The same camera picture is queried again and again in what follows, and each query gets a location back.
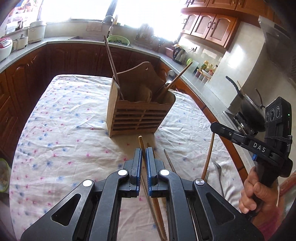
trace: white rice cooker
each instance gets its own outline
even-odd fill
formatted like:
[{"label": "white rice cooker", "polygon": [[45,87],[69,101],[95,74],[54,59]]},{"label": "white rice cooker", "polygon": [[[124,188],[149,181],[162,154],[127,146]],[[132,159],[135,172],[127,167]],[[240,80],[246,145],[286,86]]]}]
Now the white rice cooker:
[{"label": "white rice cooker", "polygon": [[0,62],[10,55],[11,49],[12,49],[11,38],[0,39]]},{"label": "white rice cooker", "polygon": [[36,21],[30,24],[28,29],[28,43],[35,43],[44,39],[46,21]]}]

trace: white tablecloth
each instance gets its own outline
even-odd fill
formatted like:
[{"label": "white tablecloth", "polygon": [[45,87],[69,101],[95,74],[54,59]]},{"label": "white tablecloth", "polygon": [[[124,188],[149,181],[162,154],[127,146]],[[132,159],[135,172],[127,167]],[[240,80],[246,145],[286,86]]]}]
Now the white tablecloth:
[{"label": "white tablecloth", "polygon": [[[10,211],[18,240],[80,182],[87,178],[103,180],[133,158],[139,147],[136,135],[108,137],[110,84],[111,79],[104,77],[60,75],[37,103],[19,140],[10,180]],[[143,139],[155,147],[168,169],[163,149],[180,177],[194,180],[204,167],[210,122],[191,97],[174,94],[176,102],[159,129]],[[237,208],[243,185],[218,136],[211,159],[221,165],[225,198]],[[209,170],[208,183],[221,193],[218,171],[212,162]],[[122,201],[118,240],[159,240],[142,189],[138,198]]]}]

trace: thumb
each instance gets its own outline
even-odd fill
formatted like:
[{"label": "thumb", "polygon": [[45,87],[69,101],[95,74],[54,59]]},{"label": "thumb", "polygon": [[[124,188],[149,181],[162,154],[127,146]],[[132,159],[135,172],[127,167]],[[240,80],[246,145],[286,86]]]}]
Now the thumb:
[{"label": "thumb", "polygon": [[260,182],[254,185],[254,194],[267,204],[273,204],[277,199],[277,193]]}]

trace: electric kettle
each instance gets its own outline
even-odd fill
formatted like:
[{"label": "electric kettle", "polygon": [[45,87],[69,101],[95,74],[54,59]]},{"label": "electric kettle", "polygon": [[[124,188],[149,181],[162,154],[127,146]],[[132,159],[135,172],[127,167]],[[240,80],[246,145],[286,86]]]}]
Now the electric kettle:
[{"label": "electric kettle", "polygon": [[173,61],[178,64],[182,64],[183,60],[185,59],[186,51],[180,47],[175,47],[173,51]]}]

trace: pink sleeve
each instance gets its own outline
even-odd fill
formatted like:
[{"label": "pink sleeve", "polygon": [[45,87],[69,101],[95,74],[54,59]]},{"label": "pink sleeve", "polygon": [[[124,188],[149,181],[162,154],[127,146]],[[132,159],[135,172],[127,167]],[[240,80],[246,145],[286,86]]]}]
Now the pink sleeve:
[{"label": "pink sleeve", "polygon": [[277,209],[274,216],[268,222],[258,227],[258,229],[263,234],[265,241],[269,240],[270,237],[277,230],[277,221],[279,217],[280,217],[280,212],[279,212],[279,209]]}]

